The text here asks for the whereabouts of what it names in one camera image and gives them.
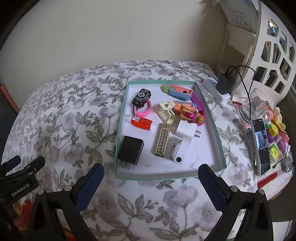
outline toy car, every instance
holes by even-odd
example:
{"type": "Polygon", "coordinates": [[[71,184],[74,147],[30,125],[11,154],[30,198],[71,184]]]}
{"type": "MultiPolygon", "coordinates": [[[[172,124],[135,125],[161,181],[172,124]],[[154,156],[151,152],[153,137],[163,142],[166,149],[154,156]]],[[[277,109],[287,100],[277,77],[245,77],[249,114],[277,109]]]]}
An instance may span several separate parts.
{"type": "Polygon", "coordinates": [[[142,108],[150,97],[151,92],[149,90],[141,89],[131,103],[138,108],[142,108]]]}

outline phone stand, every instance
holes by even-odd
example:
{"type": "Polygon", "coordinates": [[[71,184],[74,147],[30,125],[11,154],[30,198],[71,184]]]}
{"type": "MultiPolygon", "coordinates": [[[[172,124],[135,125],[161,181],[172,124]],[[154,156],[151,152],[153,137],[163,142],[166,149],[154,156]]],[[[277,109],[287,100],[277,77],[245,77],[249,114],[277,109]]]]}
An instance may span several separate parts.
{"type": "Polygon", "coordinates": [[[256,160],[256,152],[255,152],[255,141],[252,134],[252,129],[248,128],[246,130],[247,140],[249,144],[251,159],[255,162],[255,165],[257,166],[257,160],[256,160]]]}

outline glue bottle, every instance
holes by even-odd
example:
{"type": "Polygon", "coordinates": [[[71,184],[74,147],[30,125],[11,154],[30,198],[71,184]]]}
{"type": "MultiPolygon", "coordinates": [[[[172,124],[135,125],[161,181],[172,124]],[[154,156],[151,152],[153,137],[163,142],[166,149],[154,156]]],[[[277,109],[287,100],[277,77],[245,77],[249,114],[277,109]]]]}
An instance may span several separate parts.
{"type": "Polygon", "coordinates": [[[143,117],[136,117],[131,115],[125,115],[123,117],[124,122],[130,123],[135,127],[138,127],[143,130],[150,131],[153,127],[153,121],[148,120],[143,117]]]}

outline bed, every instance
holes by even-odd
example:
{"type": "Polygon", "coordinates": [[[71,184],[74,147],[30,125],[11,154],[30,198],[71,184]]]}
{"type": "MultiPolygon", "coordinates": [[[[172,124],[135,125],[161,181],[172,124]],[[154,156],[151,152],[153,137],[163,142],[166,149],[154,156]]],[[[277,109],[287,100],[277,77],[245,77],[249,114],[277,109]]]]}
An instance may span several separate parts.
{"type": "MultiPolygon", "coordinates": [[[[127,81],[193,80],[207,100],[223,145],[227,168],[219,176],[228,185],[255,192],[257,176],[243,126],[231,102],[221,106],[203,88],[205,77],[216,79],[206,64],[165,60],[106,64],[64,75],[31,94],[11,129],[2,160],[20,155],[17,171],[42,155],[46,164],[36,176],[48,192],[73,185],[94,163],[103,164],[105,177],[82,212],[98,240],[204,240],[221,213],[197,178],[116,179],[114,154],[127,81]]],[[[33,201],[37,191],[26,198],[33,201]]],[[[61,220],[67,227],[62,215],[61,220]]]]}

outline smartphone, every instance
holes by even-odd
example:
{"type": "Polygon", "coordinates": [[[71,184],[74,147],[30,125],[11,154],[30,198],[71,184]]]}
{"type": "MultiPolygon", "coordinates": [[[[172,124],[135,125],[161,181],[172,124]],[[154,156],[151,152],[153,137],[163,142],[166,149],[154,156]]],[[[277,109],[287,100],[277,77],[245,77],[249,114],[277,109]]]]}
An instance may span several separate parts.
{"type": "Polygon", "coordinates": [[[270,169],[267,132],[262,118],[253,119],[251,123],[255,142],[257,174],[262,176],[270,169]]]}

